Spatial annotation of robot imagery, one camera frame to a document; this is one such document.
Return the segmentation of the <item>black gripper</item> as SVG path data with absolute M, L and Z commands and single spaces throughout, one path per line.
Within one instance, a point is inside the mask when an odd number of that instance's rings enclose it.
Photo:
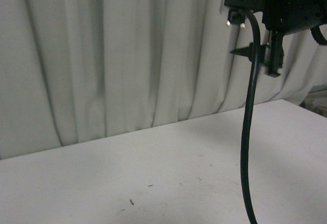
M 269 31 L 267 43 L 258 47 L 260 56 L 264 56 L 263 65 L 266 75 L 270 77 L 278 77 L 280 75 L 278 71 L 283 67 L 283 37 L 284 35 L 282 33 Z M 251 42 L 249 46 L 234 49 L 230 51 L 230 53 L 247 58 L 254 58 L 256 53 L 254 47 L 254 43 Z

